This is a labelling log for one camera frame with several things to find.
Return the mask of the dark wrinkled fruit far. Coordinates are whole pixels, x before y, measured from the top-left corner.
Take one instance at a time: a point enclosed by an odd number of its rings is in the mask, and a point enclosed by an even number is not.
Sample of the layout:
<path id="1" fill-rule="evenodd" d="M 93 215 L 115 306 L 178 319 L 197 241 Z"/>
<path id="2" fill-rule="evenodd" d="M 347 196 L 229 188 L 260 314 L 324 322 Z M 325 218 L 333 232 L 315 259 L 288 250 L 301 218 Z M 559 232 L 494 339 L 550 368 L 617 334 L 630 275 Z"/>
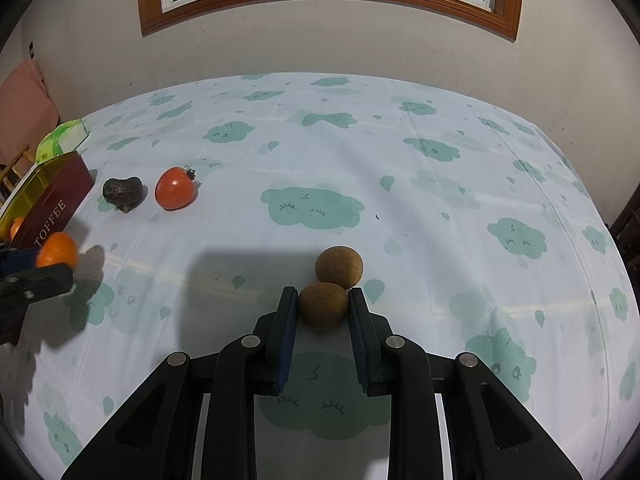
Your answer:
<path id="1" fill-rule="evenodd" d="M 144 199 L 144 185 L 138 177 L 111 178 L 104 182 L 102 195 L 108 204 L 128 214 Z"/>

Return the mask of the green tissue pack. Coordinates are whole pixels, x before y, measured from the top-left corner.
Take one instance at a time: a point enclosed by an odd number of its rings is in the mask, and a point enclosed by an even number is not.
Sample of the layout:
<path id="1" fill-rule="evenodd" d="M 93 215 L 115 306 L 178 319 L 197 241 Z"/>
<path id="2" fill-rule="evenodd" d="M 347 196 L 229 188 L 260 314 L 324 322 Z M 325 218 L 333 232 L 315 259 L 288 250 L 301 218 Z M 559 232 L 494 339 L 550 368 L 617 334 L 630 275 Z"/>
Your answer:
<path id="1" fill-rule="evenodd" d="M 38 144 L 35 163 L 43 164 L 58 156 L 76 151 L 78 146 L 88 138 L 88 130 L 82 119 L 64 122 L 48 133 Z"/>

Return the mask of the wooden chair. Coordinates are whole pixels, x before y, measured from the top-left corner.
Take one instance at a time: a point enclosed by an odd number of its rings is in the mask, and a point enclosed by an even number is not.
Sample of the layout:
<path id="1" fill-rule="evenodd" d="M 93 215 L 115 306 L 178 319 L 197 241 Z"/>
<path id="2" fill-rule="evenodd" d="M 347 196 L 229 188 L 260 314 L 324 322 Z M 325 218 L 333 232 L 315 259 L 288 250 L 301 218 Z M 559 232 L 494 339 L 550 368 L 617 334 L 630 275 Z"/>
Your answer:
<path id="1" fill-rule="evenodd" d="M 26 162 L 27 168 L 30 168 L 35 163 L 34 155 L 30 152 L 28 144 L 24 145 L 22 150 L 7 165 L 1 165 L 0 194 L 2 202 L 5 202 L 10 197 L 17 185 L 25 177 L 26 172 L 21 166 L 22 160 Z"/>

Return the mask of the red toffee tin box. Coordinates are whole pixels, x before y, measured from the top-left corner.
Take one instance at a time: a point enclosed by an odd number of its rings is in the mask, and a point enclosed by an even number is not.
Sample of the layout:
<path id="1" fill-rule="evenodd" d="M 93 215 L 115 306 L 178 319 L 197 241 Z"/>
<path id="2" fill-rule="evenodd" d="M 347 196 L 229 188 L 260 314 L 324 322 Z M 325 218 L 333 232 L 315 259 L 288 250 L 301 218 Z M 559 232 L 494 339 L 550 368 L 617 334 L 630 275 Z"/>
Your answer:
<path id="1" fill-rule="evenodd" d="M 32 167 L 1 208 L 2 242 L 17 249 L 40 247 L 51 233 L 65 229 L 93 185 L 94 177 L 78 152 Z M 17 217 L 25 220 L 10 240 Z"/>

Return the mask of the orange mandarin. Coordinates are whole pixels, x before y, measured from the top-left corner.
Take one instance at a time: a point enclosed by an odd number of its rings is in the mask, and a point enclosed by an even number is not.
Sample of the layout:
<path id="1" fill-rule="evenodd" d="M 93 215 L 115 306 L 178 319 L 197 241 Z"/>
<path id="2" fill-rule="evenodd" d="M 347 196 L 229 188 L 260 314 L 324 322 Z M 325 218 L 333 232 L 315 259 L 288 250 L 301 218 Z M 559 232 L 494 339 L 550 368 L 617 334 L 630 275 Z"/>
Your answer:
<path id="1" fill-rule="evenodd" d="M 37 268 L 63 263 L 72 270 L 77 266 L 78 249 L 74 240 L 65 232 L 52 233 L 36 255 Z"/>
<path id="2" fill-rule="evenodd" d="M 14 238 L 16 237 L 17 231 L 20 229 L 24 220 L 25 220 L 24 217 L 17 217 L 13 220 L 12 226 L 10 229 L 10 240 L 14 240 Z"/>

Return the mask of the cloud pattern tablecloth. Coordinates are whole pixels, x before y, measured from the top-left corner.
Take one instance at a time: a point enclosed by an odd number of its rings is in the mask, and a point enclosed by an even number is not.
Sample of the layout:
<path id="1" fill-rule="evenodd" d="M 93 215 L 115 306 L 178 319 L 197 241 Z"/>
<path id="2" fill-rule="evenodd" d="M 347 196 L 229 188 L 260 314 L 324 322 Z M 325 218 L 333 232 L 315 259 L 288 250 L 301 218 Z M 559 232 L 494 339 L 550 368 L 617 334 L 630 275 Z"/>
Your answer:
<path id="1" fill-rule="evenodd" d="M 639 422 L 639 315 L 585 185 L 536 125 L 405 81 L 226 77 L 135 96 L 84 119 L 96 178 L 68 224 L 73 291 L 32 306 L 1 351 L 9 432 L 56 479 L 154 367 L 219 351 L 354 248 L 371 310 L 427 352 L 476 353 L 599 479 Z M 101 185 L 194 202 L 124 214 Z"/>

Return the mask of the brown longan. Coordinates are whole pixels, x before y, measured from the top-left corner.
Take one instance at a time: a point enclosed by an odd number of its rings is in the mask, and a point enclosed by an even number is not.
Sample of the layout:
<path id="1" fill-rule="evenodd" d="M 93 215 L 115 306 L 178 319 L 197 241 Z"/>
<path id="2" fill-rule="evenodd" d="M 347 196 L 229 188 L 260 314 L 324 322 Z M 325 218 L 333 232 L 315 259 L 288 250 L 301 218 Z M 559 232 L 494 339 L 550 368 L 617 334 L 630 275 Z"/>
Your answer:
<path id="1" fill-rule="evenodd" d="M 318 255 L 314 273 L 319 282 L 350 289 L 356 286 L 363 276 L 363 260 L 351 247 L 333 246 Z"/>
<path id="2" fill-rule="evenodd" d="M 308 285 L 299 295 L 300 315 L 317 332 L 334 330 L 343 321 L 348 296 L 340 285 L 319 282 Z"/>

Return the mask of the red tomato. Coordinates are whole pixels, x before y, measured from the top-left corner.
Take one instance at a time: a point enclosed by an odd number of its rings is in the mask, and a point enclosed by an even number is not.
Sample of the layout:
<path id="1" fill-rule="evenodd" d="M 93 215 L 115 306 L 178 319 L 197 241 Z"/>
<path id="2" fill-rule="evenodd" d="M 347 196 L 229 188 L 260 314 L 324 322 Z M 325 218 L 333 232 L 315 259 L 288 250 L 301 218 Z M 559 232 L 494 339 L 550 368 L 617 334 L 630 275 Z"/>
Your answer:
<path id="1" fill-rule="evenodd" d="M 195 171 L 191 167 L 171 167 L 155 185 L 156 202 L 165 210 L 177 210 L 195 200 Z"/>

